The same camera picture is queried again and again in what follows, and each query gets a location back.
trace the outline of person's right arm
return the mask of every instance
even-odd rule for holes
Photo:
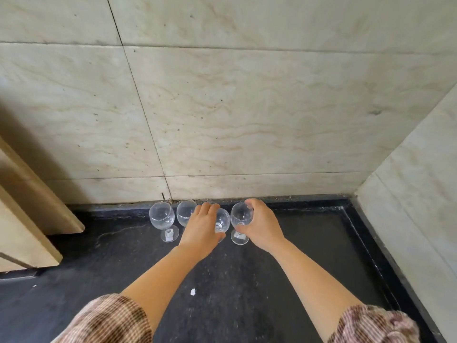
[[[380,334],[385,335],[383,342],[391,342],[389,335],[391,338],[401,335],[406,342],[419,342],[418,329],[407,315],[363,306],[338,280],[284,237],[275,214],[263,201],[250,198],[246,203],[254,208],[254,218],[249,225],[238,225],[235,229],[281,265],[324,342],[334,332],[335,342],[367,342],[373,332],[376,339]],[[367,318],[363,323],[362,316]]]

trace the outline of tiled wall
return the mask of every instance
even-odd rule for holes
[[[0,134],[67,203],[350,193],[457,81],[456,7],[0,0]]]
[[[457,86],[357,191],[448,342],[457,337]]]

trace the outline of wine glass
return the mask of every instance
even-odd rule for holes
[[[235,206],[233,206],[230,213],[230,219],[232,220],[233,227],[237,225],[248,225],[252,221],[253,217],[254,210],[244,202],[238,202]],[[249,237],[239,233],[237,230],[233,230],[230,236],[232,241],[239,246],[249,242]]]
[[[156,229],[162,230],[160,237],[164,242],[173,242],[179,236],[179,229],[173,225],[174,211],[167,202],[157,202],[149,210],[149,219]]]
[[[178,205],[178,208],[176,209],[176,216],[178,218],[178,222],[182,226],[186,227],[192,213],[194,213],[195,207],[197,207],[197,204],[191,200],[182,201]]]
[[[226,232],[230,227],[230,214],[224,209],[219,208],[216,213],[216,224],[214,226],[214,231]]]

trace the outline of person's left hand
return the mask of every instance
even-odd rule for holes
[[[225,237],[224,232],[214,231],[219,208],[217,203],[205,202],[201,206],[198,205],[184,229],[179,245],[192,248],[197,253],[198,260],[206,258],[218,245],[219,240]]]

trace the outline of plaid sleeve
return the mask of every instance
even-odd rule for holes
[[[152,331],[139,305],[110,294],[89,302],[52,343],[152,343]]]
[[[400,311],[352,306],[343,313],[328,343],[419,343],[416,323]]]

